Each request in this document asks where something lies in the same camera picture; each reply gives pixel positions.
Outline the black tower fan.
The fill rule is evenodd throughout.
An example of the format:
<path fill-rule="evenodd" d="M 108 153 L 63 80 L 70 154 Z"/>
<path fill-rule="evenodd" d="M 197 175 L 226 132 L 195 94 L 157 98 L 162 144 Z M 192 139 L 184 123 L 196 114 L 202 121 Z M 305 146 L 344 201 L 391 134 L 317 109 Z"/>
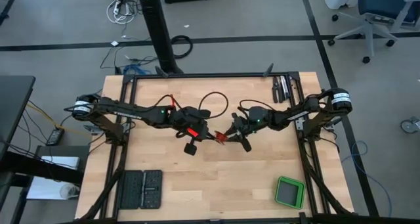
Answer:
<path fill-rule="evenodd" d="M 160 68 L 168 74 L 182 74 L 175 60 L 161 1 L 140 0 L 140 6 Z"/>

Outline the open black bit case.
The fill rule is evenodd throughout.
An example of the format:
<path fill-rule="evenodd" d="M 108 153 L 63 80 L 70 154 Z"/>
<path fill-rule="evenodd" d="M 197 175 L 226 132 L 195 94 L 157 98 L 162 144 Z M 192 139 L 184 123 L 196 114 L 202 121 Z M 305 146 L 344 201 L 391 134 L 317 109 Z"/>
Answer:
<path fill-rule="evenodd" d="M 159 209 L 161 207 L 162 185 L 163 172 L 161 170 L 125 171 L 119 209 Z"/>

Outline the white flat box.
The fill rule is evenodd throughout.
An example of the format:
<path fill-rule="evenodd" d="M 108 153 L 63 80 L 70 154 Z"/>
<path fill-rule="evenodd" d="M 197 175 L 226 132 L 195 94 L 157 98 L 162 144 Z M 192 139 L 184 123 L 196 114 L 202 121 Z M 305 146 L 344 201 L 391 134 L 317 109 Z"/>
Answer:
<path fill-rule="evenodd" d="M 80 158 L 73 156 L 42 156 L 41 159 L 51 164 L 70 169 L 77 169 Z"/>

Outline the white power strip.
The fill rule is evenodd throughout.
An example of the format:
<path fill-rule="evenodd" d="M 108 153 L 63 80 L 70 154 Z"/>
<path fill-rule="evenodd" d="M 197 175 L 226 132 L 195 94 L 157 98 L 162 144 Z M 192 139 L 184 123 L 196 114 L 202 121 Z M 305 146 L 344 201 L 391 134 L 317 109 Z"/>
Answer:
<path fill-rule="evenodd" d="M 106 17 L 113 24 L 125 25 L 135 19 L 136 12 L 127 1 L 113 0 L 106 8 Z"/>

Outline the black power brick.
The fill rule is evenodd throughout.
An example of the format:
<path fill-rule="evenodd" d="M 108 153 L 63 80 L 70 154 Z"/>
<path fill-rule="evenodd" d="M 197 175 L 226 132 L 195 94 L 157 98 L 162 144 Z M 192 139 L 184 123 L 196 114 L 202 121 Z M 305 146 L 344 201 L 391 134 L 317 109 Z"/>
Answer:
<path fill-rule="evenodd" d="M 55 128 L 52 130 L 49 138 L 47 139 L 47 146 L 57 146 L 60 144 L 62 136 L 64 135 L 64 130 L 62 128 Z"/>

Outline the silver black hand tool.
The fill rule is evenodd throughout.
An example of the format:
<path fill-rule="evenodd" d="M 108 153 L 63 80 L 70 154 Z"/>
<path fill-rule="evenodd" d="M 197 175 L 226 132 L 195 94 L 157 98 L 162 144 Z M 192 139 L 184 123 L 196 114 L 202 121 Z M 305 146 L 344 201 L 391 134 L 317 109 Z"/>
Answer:
<path fill-rule="evenodd" d="M 285 100 L 290 98 L 290 94 L 289 94 L 289 89 L 287 86 L 287 82 L 284 76 L 280 77 L 281 83 L 282 83 L 282 88 L 283 88 L 283 97 Z"/>

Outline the grey caster wheel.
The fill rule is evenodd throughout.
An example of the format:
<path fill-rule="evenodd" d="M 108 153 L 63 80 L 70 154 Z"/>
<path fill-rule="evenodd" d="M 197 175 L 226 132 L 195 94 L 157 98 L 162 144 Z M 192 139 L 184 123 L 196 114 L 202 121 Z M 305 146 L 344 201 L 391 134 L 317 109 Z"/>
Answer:
<path fill-rule="evenodd" d="M 410 119 L 403 120 L 400 123 L 400 127 L 405 133 L 408 134 L 420 132 L 420 119 L 411 117 Z"/>

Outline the black handled pliers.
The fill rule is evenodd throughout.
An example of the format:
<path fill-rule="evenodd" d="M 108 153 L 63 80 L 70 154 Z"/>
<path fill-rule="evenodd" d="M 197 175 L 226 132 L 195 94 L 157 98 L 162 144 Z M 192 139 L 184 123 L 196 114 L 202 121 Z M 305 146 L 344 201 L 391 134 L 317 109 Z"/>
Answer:
<path fill-rule="evenodd" d="M 284 101 L 282 87 L 277 77 L 272 78 L 272 96 L 274 103 L 282 103 Z"/>

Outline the clear plastic cup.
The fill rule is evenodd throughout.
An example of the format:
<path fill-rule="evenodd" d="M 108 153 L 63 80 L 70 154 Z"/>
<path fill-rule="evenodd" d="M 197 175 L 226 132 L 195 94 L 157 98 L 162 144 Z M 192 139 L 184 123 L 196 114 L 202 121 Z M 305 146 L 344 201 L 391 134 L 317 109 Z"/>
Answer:
<path fill-rule="evenodd" d="M 60 196 L 65 199 L 77 198 L 80 193 L 80 188 L 73 184 L 66 184 L 60 188 Z"/>

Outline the black wire spool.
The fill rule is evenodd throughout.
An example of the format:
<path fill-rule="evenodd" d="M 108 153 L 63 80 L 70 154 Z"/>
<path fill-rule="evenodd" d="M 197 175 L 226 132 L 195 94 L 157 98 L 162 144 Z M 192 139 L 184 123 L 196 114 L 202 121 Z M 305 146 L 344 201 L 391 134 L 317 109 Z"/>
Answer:
<path fill-rule="evenodd" d="M 228 140 L 228 136 L 224 133 L 221 133 L 220 131 L 215 131 L 214 138 L 215 141 L 221 145 L 224 145 L 224 143 Z"/>

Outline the green square tray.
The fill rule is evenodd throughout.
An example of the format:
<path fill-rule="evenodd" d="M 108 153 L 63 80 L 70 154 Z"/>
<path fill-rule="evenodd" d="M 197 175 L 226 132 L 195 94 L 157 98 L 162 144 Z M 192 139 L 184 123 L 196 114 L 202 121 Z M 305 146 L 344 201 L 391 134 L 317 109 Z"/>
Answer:
<path fill-rule="evenodd" d="M 301 181 L 280 176 L 274 200 L 284 206 L 301 210 L 305 197 L 305 184 Z"/>

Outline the white paper sheet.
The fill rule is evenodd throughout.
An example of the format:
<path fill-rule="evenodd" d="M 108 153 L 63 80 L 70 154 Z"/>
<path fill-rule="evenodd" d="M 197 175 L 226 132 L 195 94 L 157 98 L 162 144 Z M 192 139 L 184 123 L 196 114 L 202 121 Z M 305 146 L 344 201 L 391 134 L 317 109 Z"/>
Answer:
<path fill-rule="evenodd" d="M 63 185 L 72 184 L 63 181 L 53 181 L 43 177 L 34 177 L 27 194 L 30 200 L 65 200 L 60 196 Z"/>

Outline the black desk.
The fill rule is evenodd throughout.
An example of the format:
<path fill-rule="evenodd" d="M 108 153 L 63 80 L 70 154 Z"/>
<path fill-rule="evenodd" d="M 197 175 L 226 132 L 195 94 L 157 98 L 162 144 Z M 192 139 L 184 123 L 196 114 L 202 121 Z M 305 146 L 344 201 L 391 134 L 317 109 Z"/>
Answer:
<path fill-rule="evenodd" d="M 8 150 L 34 83 L 34 76 L 0 76 L 0 160 Z"/>

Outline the blue white office chair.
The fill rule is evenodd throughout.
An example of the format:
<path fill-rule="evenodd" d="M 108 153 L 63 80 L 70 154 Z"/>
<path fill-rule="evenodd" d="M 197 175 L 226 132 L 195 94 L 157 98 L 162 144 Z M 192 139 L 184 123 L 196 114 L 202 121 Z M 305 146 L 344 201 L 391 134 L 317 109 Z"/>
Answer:
<path fill-rule="evenodd" d="M 362 62 L 367 64 L 375 56 L 373 39 L 375 35 L 387 40 L 385 45 L 392 47 L 398 38 L 395 33 L 400 29 L 420 31 L 420 0 L 358 0 L 359 16 L 355 17 L 339 12 L 331 17 L 336 22 L 340 17 L 353 19 L 358 27 L 330 39 L 327 44 L 333 46 L 339 39 L 352 35 L 364 37 L 367 53 Z"/>

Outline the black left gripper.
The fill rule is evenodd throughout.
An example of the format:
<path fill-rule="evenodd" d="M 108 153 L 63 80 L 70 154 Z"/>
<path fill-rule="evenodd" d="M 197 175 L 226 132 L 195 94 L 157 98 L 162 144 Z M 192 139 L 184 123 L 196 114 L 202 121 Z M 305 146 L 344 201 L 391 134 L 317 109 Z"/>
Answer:
<path fill-rule="evenodd" d="M 175 112 L 175 129 L 177 133 L 176 138 L 181 138 L 186 135 L 191 136 L 190 142 L 186 143 L 184 152 L 194 156 L 196 154 L 197 146 L 194 144 L 204 140 L 215 141 L 216 137 L 212 134 L 208 127 L 208 119 L 211 116 L 211 111 L 207 109 L 197 109 L 187 106 Z M 203 123 L 207 128 L 206 135 L 203 134 Z"/>

